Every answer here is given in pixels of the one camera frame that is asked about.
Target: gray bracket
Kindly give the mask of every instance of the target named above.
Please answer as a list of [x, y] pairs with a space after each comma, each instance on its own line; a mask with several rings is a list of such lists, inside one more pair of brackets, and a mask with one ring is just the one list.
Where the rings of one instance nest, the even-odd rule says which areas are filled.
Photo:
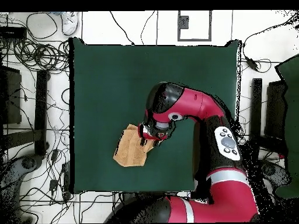
[[208, 27], [208, 38], [180, 38], [181, 29], [189, 28], [189, 17], [181, 16], [180, 10], [178, 11], [178, 41], [211, 41], [212, 40], [212, 11], [209, 11], [209, 27]]

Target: green table surface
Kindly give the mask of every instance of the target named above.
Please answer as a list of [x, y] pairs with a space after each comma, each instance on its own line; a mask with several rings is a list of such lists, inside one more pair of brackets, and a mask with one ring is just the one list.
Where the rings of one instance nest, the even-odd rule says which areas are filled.
[[283, 198], [299, 197], [299, 55], [279, 64], [277, 72], [287, 85], [284, 98], [287, 103], [287, 114], [284, 134], [288, 148], [285, 159], [286, 169], [292, 176], [292, 182], [279, 187], [275, 193]]
[[158, 82], [217, 95], [234, 116], [239, 41], [228, 47], [85, 45], [74, 38], [74, 191], [193, 190], [192, 120], [154, 148], [143, 167], [113, 160], [120, 135], [142, 122]]

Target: black cable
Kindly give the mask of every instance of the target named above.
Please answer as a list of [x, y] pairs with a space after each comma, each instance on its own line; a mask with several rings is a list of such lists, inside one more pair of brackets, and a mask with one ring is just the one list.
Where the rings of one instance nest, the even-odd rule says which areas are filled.
[[73, 211], [74, 221], [77, 224], [76, 216], [75, 216], [75, 204], [74, 204], [74, 202], [72, 203], [72, 211]]
[[21, 196], [20, 201], [23, 200], [25, 197], [27, 197], [27, 195], [29, 194], [29, 192], [31, 192], [31, 190], [37, 190], [39, 192], [41, 192], [42, 194], [44, 194], [45, 197], [51, 199], [52, 201], [54, 201], [56, 204], [63, 204], [64, 202], [61, 201], [57, 201], [54, 198], [50, 197], [49, 195], [47, 195], [46, 193], [44, 193], [41, 189], [37, 188], [37, 187], [32, 187], [24, 196]]
[[61, 94], [61, 100], [64, 102], [64, 104], [69, 105], [69, 103], [65, 102], [65, 100], [63, 99], [63, 94], [64, 94], [67, 90], [69, 90], [69, 87], [68, 87], [67, 89], [63, 90], [63, 92], [62, 92], [62, 94]]
[[16, 58], [19, 60], [19, 62], [8, 61], [9, 63], [23, 64], [27, 69], [31, 71], [38, 71], [40, 69], [45, 69], [49, 71], [51, 74], [59, 74], [61, 72], [67, 73], [68, 51], [69, 51], [68, 40], [60, 42], [58, 48], [55, 48], [54, 46], [49, 44], [39, 44], [36, 43], [37, 39], [46, 39], [52, 36], [53, 34], [47, 37], [37, 38], [32, 34], [28, 26], [23, 22], [21, 22], [23, 24], [14, 23], [13, 21], [12, 23], [26, 28], [29, 36], [33, 40], [29, 38], [25, 40], [11, 39], [11, 40], [6, 40], [3, 44], [3, 39], [1, 39], [0, 48], [2, 49], [6, 48], [8, 51], [12, 51], [13, 54], [16, 56]]
[[[270, 30], [270, 29], [274, 29], [274, 28], [277, 28], [277, 27], [279, 27], [279, 26], [284, 26], [284, 25], [286, 25], [286, 24], [287, 24], [287, 23], [288, 23], [294, 16], [296, 16], [296, 15], [298, 15], [298, 14], [296, 13], [295, 15], [293, 15], [291, 18], [289, 18], [289, 19], [288, 19], [286, 22], [284, 22], [284, 23], [281, 23], [281, 24], [277, 24], [277, 25], [268, 27], [268, 28], [266, 28], [266, 29], [264, 29], [264, 30], [262, 30], [262, 31], [259, 31], [259, 32], [254, 33], [254, 34], [251, 34], [250, 36], [248, 36], [248, 37], [245, 39], [245, 41], [244, 41], [244, 43], [243, 43], [243, 46], [242, 46], [242, 48], [243, 48], [243, 49], [242, 49], [242, 52], [243, 52], [243, 55], [244, 55], [244, 57], [245, 57], [245, 59], [246, 59], [246, 62], [247, 62], [247, 64], [248, 64], [249, 67], [251, 67], [252, 69], [254, 69], [254, 70], [255, 70], [256, 72], [258, 72], [258, 73], [266, 73], [266, 72], [268, 72], [268, 71], [270, 70], [270, 68], [272, 67], [272, 62], [271, 62], [271, 60], [269, 60], [269, 59], [267, 59], [267, 58], [264, 58], [264, 59], [260, 59], [260, 60], [256, 60], [256, 61], [255, 61], [255, 60], [253, 60], [253, 59], [247, 57], [247, 56], [245, 55], [245, 52], [244, 52], [244, 49], [245, 49], [247, 40], [248, 40], [250, 37], [254, 36], [254, 35], [261, 34], [261, 33], [265, 32], [265, 31]], [[257, 65], [257, 63], [259, 63], [260, 61], [263, 61], [263, 60], [268, 60], [268, 61], [270, 62], [270, 67], [269, 67], [269, 69], [266, 70], [266, 71], [259, 71], [260, 68], [261, 68], [261, 64], [260, 64], [260, 68], [258, 69], [258, 65]]]
[[270, 29], [277, 28], [277, 27], [279, 27], [279, 26], [284, 26], [284, 25], [286, 25], [286, 24], [287, 24], [287, 23], [288, 23], [294, 16], [296, 16], [296, 15], [298, 15], [298, 14], [296, 13], [296, 14], [293, 15], [291, 18], [289, 18], [287, 21], [285, 21], [284, 23], [277, 24], [277, 25], [274, 25], [274, 26], [271, 26], [271, 27], [267, 27], [266, 29], [264, 29], [264, 30], [262, 30], [262, 31], [259, 31], [259, 32], [257, 32], [257, 33], [254, 33], [254, 34], [251, 34], [250, 36], [248, 36], [248, 37], [246, 38], [246, 40], [244, 41], [244, 43], [243, 43], [243, 49], [242, 49], [242, 52], [243, 52], [244, 57], [245, 57], [246, 59], [249, 59], [249, 58], [245, 55], [245, 53], [244, 53], [244, 48], [245, 48], [245, 46], [246, 46], [246, 42], [247, 42], [247, 40], [248, 40], [250, 37], [252, 37], [252, 36], [254, 36], [254, 35], [257, 35], [257, 34], [261, 34], [261, 33], [265, 32], [265, 31], [270, 30]]
[[245, 108], [245, 109], [243, 109], [243, 110], [241, 110], [240, 112], [245, 111], [245, 110], [247, 110], [247, 109], [249, 109], [249, 108], [251, 108], [251, 106], [250, 106], [250, 107], [247, 107], [247, 108]]
[[30, 15], [27, 17], [27, 19], [26, 19], [26, 27], [29, 26], [29, 25], [28, 25], [29, 18], [30, 18], [31, 16], [33, 16], [33, 15], [47, 15], [49, 18], [51, 18], [51, 20], [52, 20], [53, 23], [55, 24], [55, 28], [56, 28], [56, 30], [54, 31], [54, 33], [50, 34], [50, 35], [47, 36], [47, 37], [41, 37], [41, 38], [38, 38], [38, 37], [35, 37], [35, 36], [33, 35], [33, 33], [30, 31], [30, 29], [27, 29], [29, 35], [30, 35], [32, 38], [34, 38], [35, 40], [38, 40], [38, 39], [40, 40], [40, 39], [46, 39], [46, 38], [49, 38], [49, 37], [53, 36], [54, 34], [56, 34], [56, 32], [57, 32], [57, 30], [58, 30], [58, 27], [57, 27], [57, 24], [56, 24], [55, 20], [54, 20], [49, 14], [47, 14], [47, 13], [43, 13], [43, 12], [40, 12], [40, 13], [32, 13], [32, 14], [30, 14]]
[[101, 196], [102, 196], [102, 197], [111, 197], [111, 196], [113, 196], [113, 194], [112, 194], [112, 195], [98, 195], [98, 196], [96, 196], [95, 199], [93, 200], [91, 206], [89, 206], [87, 209], [85, 209], [84, 211], [82, 211], [82, 213], [81, 213], [81, 221], [79, 221], [80, 224], [83, 222], [83, 213], [84, 213], [85, 211], [89, 210], [89, 209], [94, 205], [96, 199], [97, 199], [98, 197], [101, 197]]
[[27, 214], [31, 214], [31, 215], [34, 215], [34, 216], [36, 216], [36, 222], [35, 222], [35, 224], [37, 224], [38, 223], [38, 221], [39, 221], [39, 216], [38, 215], [36, 215], [35, 213], [32, 213], [32, 212], [28, 212], [28, 211], [24, 211], [23, 209], [21, 209], [20, 208], [20, 210], [21, 211], [23, 211], [24, 213], [27, 213]]
[[[124, 31], [124, 29], [118, 24], [118, 22], [117, 22], [116, 19], [114, 18], [112, 12], [111, 12], [111, 11], [109, 11], [109, 12], [110, 12], [110, 14], [111, 14], [111, 16], [112, 16], [114, 22], [118, 25], [118, 27], [119, 27], [120, 29], [122, 29], [122, 31]], [[132, 45], [135, 45], [135, 44], [128, 38], [128, 35], [127, 35], [126, 31], [124, 31], [124, 34], [126, 35], [128, 41], [131, 42]]]
[[79, 223], [81, 222], [81, 215], [80, 215], [80, 213], [81, 213], [81, 194], [82, 193], [79, 194]]
[[32, 179], [36, 179], [36, 178], [39, 178], [39, 177], [41, 177], [42, 175], [44, 175], [46, 172], [47, 172], [47, 170], [48, 169], [46, 169], [46, 171], [43, 173], [43, 174], [41, 174], [41, 175], [39, 175], [39, 176], [37, 176], [37, 177], [33, 177], [33, 178], [30, 178], [30, 179], [28, 179], [28, 180], [24, 180], [23, 182], [28, 182], [28, 181], [30, 181], [30, 180], [32, 180]]
[[147, 25], [148, 20], [153, 16], [153, 14], [154, 14], [155, 12], [156, 12], [156, 11], [154, 10], [153, 13], [149, 16], [149, 18], [147, 19], [147, 21], [145, 22], [145, 24], [144, 24], [144, 26], [143, 26], [143, 29], [142, 29], [141, 34], [140, 34], [140, 39], [141, 39], [141, 42], [142, 42], [143, 45], [144, 45], [143, 40], [142, 40], [142, 34], [143, 34], [143, 31], [144, 31], [144, 29], [145, 29], [145, 26]]
[[24, 91], [24, 89], [23, 88], [20, 88], [20, 89], [16, 89], [15, 91], [13, 91], [13, 93], [12, 94], [10, 94], [9, 96], [12, 96], [13, 94], [15, 94], [16, 92], [18, 92], [18, 91], [23, 91], [24, 92], [24, 99], [25, 99], [25, 101], [27, 101], [26, 99], [27, 99], [27, 96], [26, 96], [26, 93], [25, 93], [25, 91]]
[[273, 152], [268, 152], [265, 156], [264, 156], [264, 158], [263, 158], [263, 160], [266, 160], [269, 156], [271, 156], [273, 154]]
[[[43, 188], [43, 186], [44, 186], [45, 183], [47, 182], [48, 178], [51, 177], [51, 176], [50, 176], [50, 172], [53, 172], [53, 171], [51, 171], [51, 167], [52, 167], [53, 165], [55, 165], [55, 163], [53, 163], [53, 164], [50, 163], [50, 161], [49, 161], [50, 153], [49, 153], [49, 155], [47, 156], [47, 161], [46, 161], [46, 168], [47, 168], [47, 164], [49, 164], [49, 168], [46, 169], [46, 171], [48, 171], [48, 169], [49, 169], [49, 171], [48, 171], [48, 176], [47, 176], [47, 178], [45, 179], [44, 183], [43, 183], [43, 184], [41, 185], [41, 187], [39, 188], [39, 190], [41, 190], [41, 188]], [[20, 196], [20, 197], [28, 197], [28, 196], [32, 196], [32, 195], [35, 195], [35, 193], [30, 194], [30, 195], [25, 194], [25, 196]]]
[[57, 221], [57, 224], [58, 224], [59, 220], [60, 220], [60, 219], [67, 213], [67, 211], [69, 210], [70, 206], [71, 206], [71, 203], [70, 203], [69, 205], [67, 205], [65, 208], [62, 208], [62, 209], [59, 211], [59, 213], [56, 214], [55, 217], [53, 217], [53, 219], [52, 219], [52, 221], [51, 221], [50, 224], [53, 224], [53, 223], [56, 222], [56, 221]]
[[44, 198], [44, 195], [39, 199], [37, 200], [33, 205], [31, 205], [28, 209], [26, 209], [26, 211], [28, 211], [30, 208], [32, 208], [33, 206], [35, 206], [40, 200], [42, 200]]
[[[18, 99], [24, 99], [23, 97], [17, 97], [17, 96], [11, 96], [11, 97], [13, 97], [13, 98], [18, 98]], [[50, 103], [45, 102], [44, 100], [36, 100], [35, 98], [30, 98], [30, 97], [27, 97], [27, 99], [35, 100], [35, 101], [39, 101], [39, 102], [43, 102], [43, 103], [48, 104], [49, 107], [48, 107], [47, 110], [49, 110], [51, 107], [54, 107], [54, 108], [57, 108], [57, 109], [62, 110], [62, 111], [69, 111], [69, 110], [67, 110], [67, 109], [62, 109], [62, 108], [60, 108], [60, 107], [57, 107], [57, 106], [56, 106], [56, 103], [54, 103], [54, 104], [50, 104]]]

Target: floor tile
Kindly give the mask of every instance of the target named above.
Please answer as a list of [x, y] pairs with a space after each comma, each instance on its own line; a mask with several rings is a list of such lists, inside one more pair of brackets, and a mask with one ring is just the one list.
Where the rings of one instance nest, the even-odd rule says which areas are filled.
[[112, 212], [112, 204], [81, 203], [82, 223], [103, 223]]
[[[234, 10], [232, 38], [244, 43], [250, 35], [284, 23], [293, 13], [287, 10]], [[299, 53], [298, 35], [293, 24], [269, 29], [247, 39], [245, 55], [253, 60], [266, 58], [283, 62]]]
[[[153, 10], [136, 12], [112, 12], [118, 24], [126, 31], [129, 39], [141, 45], [141, 32]], [[158, 11], [158, 45], [215, 45], [224, 46], [231, 39], [231, 10], [214, 10], [211, 42], [178, 42], [178, 11]], [[129, 45], [124, 32], [115, 24], [108, 11], [91, 11], [83, 14], [83, 40], [86, 44]], [[157, 12], [148, 20], [142, 34], [145, 45], [155, 45], [157, 37]]]

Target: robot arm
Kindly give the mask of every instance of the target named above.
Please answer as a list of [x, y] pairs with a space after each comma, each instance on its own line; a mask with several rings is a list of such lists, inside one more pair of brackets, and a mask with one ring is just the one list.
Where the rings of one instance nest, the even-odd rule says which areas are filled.
[[180, 197], [163, 197], [152, 203], [124, 206], [106, 222], [249, 222], [257, 207], [241, 154], [225, 114], [209, 95], [173, 83], [162, 82], [150, 92], [144, 121], [138, 133], [161, 142], [171, 137], [173, 122], [186, 117], [200, 123], [200, 178], [209, 181], [208, 204]]
[[204, 160], [210, 169], [243, 169], [236, 139], [219, 104], [208, 94], [174, 83], [161, 82], [151, 90], [144, 121], [138, 129], [141, 145], [144, 139], [168, 139], [174, 130], [173, 122], [185, 118], [200, 122], [201, 153], [209, 154]]

